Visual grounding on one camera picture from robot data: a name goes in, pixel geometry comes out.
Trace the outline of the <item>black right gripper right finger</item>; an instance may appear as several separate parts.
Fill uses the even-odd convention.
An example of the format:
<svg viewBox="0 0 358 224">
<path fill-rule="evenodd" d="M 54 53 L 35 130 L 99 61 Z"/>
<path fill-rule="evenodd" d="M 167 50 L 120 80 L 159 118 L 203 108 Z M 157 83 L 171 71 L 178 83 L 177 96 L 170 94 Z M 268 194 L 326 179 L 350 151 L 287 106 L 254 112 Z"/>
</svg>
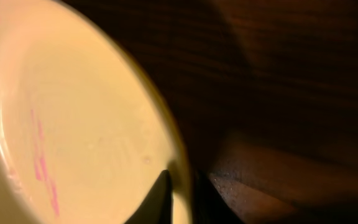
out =
<svg viewBox="0 0 358 224">
<path fill-rule="evenodd" d="M 244 224 L 228 207 L 208 177 L 195 170 L 193 178 L 193 223 Z"/>
</svg>

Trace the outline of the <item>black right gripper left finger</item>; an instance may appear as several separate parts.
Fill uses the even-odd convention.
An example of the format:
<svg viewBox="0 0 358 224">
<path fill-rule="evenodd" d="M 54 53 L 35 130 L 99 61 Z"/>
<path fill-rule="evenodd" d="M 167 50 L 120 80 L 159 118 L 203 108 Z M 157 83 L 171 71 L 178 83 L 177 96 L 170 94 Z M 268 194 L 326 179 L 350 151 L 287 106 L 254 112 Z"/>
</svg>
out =
<svg viewBox="0 0 358 224">
<path fill-rule="evenodd" d="M 141 205 L 125 224 L 172 224 L 172 193 L 170 173 L 163 170 Z"/>
</svg>

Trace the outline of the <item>yellow plate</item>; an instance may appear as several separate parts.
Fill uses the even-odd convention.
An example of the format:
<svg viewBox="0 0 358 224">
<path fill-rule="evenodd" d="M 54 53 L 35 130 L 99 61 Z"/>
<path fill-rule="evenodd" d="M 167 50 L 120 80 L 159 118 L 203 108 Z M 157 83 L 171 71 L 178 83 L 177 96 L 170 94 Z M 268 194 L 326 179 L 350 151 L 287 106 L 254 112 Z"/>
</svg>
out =
<svg viewBox="0 0 358 224">
<path fill-rule="evenodd" d="M 124 223 L 163 170 L 172 223 L 192 181 L 147 75 L 58 1 L 0 1 L 0 223 Z"/>
</svg>

